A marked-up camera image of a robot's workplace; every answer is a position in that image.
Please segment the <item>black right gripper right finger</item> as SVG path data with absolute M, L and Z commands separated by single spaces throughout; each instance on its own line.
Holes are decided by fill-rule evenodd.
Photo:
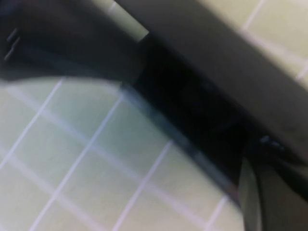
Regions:
M 269 137 L 252 142 L 250 163 L 258 183 L 262 231 L 306 231 L 307 164 Z

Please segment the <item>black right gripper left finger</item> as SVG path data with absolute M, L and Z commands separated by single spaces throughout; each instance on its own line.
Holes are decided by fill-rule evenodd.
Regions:
M 261 231 L 262 215 L 256 174 L 247 158 L 242 161 L 239 180 L 239 203 L 245 231 Z

